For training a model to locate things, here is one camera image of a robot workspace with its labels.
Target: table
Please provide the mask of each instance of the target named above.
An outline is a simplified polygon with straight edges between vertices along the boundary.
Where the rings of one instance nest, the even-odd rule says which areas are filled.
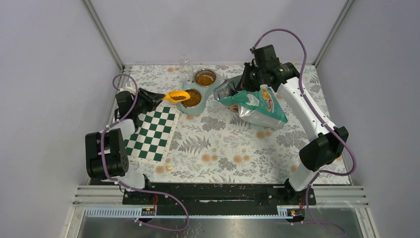
[[[242,74],[243,65],[194,65],[194,70],[210,68],[227,78]],[[158,93],[179,90],[179,68],[176,65],[135,65],[131,76],[139,87]],[[316,69],[305,66],[304,84],[329,116]],[[246,123],[222,104],[209,97],[199,116],[179,112],[164,164],[145,164],[130,160],[136,172],[152,182],[212,183],[283,183],[299,165],[299,150],[308,144],[306,134],[291,108],[276,95],[288,123],[274,131]],[[170,163],[172,169],[166,168]],[[346,172],[343,159],[336,159],[324,169]],[[322,173],[315,184],[350,184],[348,177]]]

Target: metal bowl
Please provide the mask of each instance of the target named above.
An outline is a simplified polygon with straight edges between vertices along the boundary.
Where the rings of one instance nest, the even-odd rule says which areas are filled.
[[[207,86],[203,86],[203,85],[198,84],[197,80],[198,80],[201,76],[208,76],[208,77],[212,78],[212,79],[213,79],[213,83],[212,83],[212,84],[210,84],[210,85],[207,85]],[[216,73],[215,73],[213,70],[209,69],[209,68],[202,68],[202,69],[200,69],[200,70],[198,70],[197,72],[195,72],[195,73],[194,73],[194,82],[195,82],[198,86],[200,86],[200,87],[210,87],[210,86],[212,86],[214,83],[216,83],[216,79],[217,79]]]
[[[189,92],[189,91],[197,91],[199,94],[200,94],[200,101],[197,103],[197,105],[195,105],[195,106],[192,106],[192,107],[188,107],[188,106],[186,106],[186,105],[184,105],[184,101],[182,101],[181,102],[181,104],[182,104],[182,106],[183,107],[185,107],[185,108],[195,108],[195,107],[197,107],[200,103],[201,103],[201,101],[203,100],[203,95],[201,94],[201,92],[199,91],[199,90],[197,90],[197,89],[194,89],[194,88],[190,88],[190,89],[186,89],[186,90],[184,90],[185,92]]]

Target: yellow scoop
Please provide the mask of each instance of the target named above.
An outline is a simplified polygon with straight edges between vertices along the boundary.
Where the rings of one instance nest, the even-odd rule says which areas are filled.
[[[190,99],[190,97],[191,96],[185,91],[172,91],[167,93],[163,99],[168,100],[170,103],[180,103]]]

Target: chessboard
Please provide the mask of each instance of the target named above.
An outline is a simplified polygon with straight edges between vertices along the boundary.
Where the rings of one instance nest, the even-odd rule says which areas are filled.
[[[128,159],[154,165],[165,163],[178,117],[176,108],[165,106],[139,115],[139,129],[124,141]]]

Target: gray wall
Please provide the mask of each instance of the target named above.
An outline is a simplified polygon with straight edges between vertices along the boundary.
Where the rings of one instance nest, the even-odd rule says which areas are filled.
[[[419,233],[419,42],[418,0],[357,0],[318,68],[385,238]]]
[[[287,28],[305,42],[313,61],[346,0],[92,0],[125,63],[178,63],[187,52],[196,63],[249,62],[257,39]],[[282,61],[302,61],[287,33],[273,33]]]
[[[0,237],[56,238],[117,67],[81,1],[0,2]]]

